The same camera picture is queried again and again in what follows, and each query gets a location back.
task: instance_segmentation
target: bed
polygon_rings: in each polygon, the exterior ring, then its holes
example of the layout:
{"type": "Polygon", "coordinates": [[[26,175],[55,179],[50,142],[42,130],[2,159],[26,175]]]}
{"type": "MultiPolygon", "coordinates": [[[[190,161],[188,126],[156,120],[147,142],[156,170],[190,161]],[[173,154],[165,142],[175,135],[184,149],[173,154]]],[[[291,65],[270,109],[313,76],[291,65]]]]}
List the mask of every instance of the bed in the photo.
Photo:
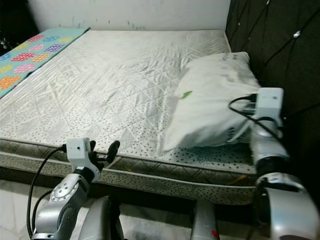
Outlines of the bed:
{"type": "MultiPolygon", "coordinates": [[[[308,175],[308,165],[300,163],[320,142],[315,131],[320,129],[319,68],[312,51],[316,44],[303,43],[311,38],[316,43],[313,38],[319,40],[319,34],[311,37],[306,27],[301,37],[288,40],[312,16],[307,25],[317,26],[319,10],[294,3],[231,1],[228,40],[222,30],[88,31],[0,100],[0,167],[35,172],[67,138],[96,140],[102,154],[117,139],[119,155],[103,169],[100,183],[215,204],[251,203],[256,171],[248,145],[162,151],[170,94],[182,67],[232,50],[249,53],[262,86],[284,88],[284,115],[299,113],[286,122],[286,143],[294,166],[308,175]],[[286,15],[280,14],[284,9],[289,9],[286,15]],[[286,74],[290,81],[284,83],[286,74]]],[[[57,153],[42,172],[63,177],[70,171],[65,156],[57,153]]]]}

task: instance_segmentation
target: tufted headboard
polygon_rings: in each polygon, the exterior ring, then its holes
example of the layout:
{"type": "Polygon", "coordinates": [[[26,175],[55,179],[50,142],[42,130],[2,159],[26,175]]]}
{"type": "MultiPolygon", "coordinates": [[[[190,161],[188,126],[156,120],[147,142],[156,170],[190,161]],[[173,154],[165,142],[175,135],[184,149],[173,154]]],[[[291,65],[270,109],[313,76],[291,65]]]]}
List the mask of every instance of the tufted headboard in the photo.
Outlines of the tufted headboard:
{"type": "Polygon", "coordinates": [[[293,169],[307,186],[318,182],[312,164],[320,160],[320,1],[231,0],[226,34],[233,52],[248,52],[263,87],[284,89],[293,169]]]}

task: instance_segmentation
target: white tile floor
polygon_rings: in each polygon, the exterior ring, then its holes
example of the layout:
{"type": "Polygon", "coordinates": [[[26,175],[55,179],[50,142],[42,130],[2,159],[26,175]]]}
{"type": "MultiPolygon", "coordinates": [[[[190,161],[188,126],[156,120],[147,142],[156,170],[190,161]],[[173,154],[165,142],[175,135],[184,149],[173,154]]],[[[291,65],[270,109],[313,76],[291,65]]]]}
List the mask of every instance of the white tile floor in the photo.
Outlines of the white tile floor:
{"type": "MultiPolygon", "coordinates": [[[[36,187],[32,203],[47,191],[36,187]]],[[[0,180],[0,240],[28,240],[26,228],[26,209],[29,185],[0,180]]],[[[71,236],[77,240],[81,225],[92,204],[89,199],[81,208],[77,223],[71,236]]],[[[122,204],[120,221],[125,238],[128,240],[189,240],[191,223],[188,215],[161,211],[146,207],[122,204]]],[[[249,226],[230,222],[218,222],[221,240],[244,239],[249,226]]],[[[257,234],[253,240],[261,239],[257,234]]]]}

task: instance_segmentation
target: white pillow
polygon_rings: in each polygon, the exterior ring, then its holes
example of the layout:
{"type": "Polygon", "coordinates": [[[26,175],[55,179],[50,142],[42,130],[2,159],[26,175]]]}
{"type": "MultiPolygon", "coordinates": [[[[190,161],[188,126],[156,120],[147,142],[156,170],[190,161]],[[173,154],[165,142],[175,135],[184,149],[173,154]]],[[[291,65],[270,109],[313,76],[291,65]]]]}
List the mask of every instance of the white pillow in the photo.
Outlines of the white pillow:
{"type": "Polygon", "coordinates": [[[165,132],[163,149],[228,144],[247,121],[228,109],[228,103],[256,93],[260,87],[250,70],[248,54],[201,57],[189,62],[181,75],[174,93],[178,101],[165,132]]]}

